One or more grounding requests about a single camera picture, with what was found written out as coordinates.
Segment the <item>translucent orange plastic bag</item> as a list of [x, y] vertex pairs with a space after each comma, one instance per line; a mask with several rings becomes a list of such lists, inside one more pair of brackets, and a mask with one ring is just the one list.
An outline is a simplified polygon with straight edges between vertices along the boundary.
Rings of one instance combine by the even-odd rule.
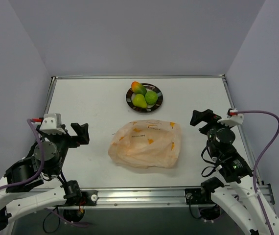
[[182, 146], [178, 123], [162, 120], [135, 120], [114, 135], [108, 155], [117, 164], [135, 167], [172, 168]]

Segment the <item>small green fake lime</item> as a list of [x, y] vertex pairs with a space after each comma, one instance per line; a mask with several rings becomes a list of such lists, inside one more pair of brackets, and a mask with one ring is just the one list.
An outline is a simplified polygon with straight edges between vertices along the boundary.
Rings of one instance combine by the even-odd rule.
[[145, 100], [148, 105], [154, 105], [158, 100], [158, 95], [154, 91], [147, 91], [145, 94]]

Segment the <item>green fake pear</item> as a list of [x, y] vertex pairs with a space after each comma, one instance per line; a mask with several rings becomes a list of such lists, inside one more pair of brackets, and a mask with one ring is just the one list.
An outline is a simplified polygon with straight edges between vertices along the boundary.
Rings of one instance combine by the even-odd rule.
[[143, 109], [147, 108], [145, 97], [141, 94], [136, 94], [132, 100], [132, 103], [136, 107], [143, 108]]

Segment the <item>orange green fake mango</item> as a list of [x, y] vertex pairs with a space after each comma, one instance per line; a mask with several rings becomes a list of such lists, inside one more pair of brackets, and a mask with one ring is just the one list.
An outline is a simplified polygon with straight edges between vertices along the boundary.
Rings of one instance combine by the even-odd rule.
[[147, 89], [139, 82], [134, 81], [131, 84], [131, 90], [135, 94], [145, 95], [147, 93]]

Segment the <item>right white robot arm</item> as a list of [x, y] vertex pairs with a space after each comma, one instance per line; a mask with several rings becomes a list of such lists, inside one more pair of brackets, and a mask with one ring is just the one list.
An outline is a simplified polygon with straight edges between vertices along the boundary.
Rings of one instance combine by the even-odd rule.
[[224, 179], [206, 175], [207, 180], [200, 184], [200, 196], [225, 211], [246, 235], [279, 235], [279, 217], [257, 185], [256, 169], [233, 145], [232, 128], [243, 123], [244, 114], [229, 109], [227, 117], [222, 118], [210, 109], [192, 112], [191, 126], [205, 122], [199, 132], [207, 137], [203, 152], [210, 157], [208, 163]]

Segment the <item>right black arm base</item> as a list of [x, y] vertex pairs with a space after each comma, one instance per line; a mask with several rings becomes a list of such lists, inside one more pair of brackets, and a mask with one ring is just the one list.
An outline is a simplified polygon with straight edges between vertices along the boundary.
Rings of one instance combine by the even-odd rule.
[[201, 183], [199, 188], [185, 188], [185, 200], [192, 218], [207, 223], [214, 223], [223, 215], [223, 210], [211, 199], [211, 193], [216, 192], [224, 184], [212, 177]]

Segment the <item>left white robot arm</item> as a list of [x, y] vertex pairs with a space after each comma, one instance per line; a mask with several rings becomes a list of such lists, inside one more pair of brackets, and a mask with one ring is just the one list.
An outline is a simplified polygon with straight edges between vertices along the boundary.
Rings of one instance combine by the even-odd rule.
[[9, 167], [0, 179], [0, 231], [9, 223], [50, 207], [75, 206], [82, 198], [76, 180], [66, 181], [62, 167], [70, 148], [89, 144], [88, 124], [63, 124], [49, 129], [43, 120], [29, 119], [36, 138], [28, 155]]

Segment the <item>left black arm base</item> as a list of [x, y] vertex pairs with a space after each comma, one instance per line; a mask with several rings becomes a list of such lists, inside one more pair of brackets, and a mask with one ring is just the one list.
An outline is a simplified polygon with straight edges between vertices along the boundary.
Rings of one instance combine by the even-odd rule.
[[77, 209], [63, 209], [63, 218], [70, 222], [80, 222], [85, 215], [85, 206], [96, 206], [98, 191], [82, 190], [77, 181], [68, 181], [62, 184], [65, 192], [66, 203], [64, 207], [76, 206]]

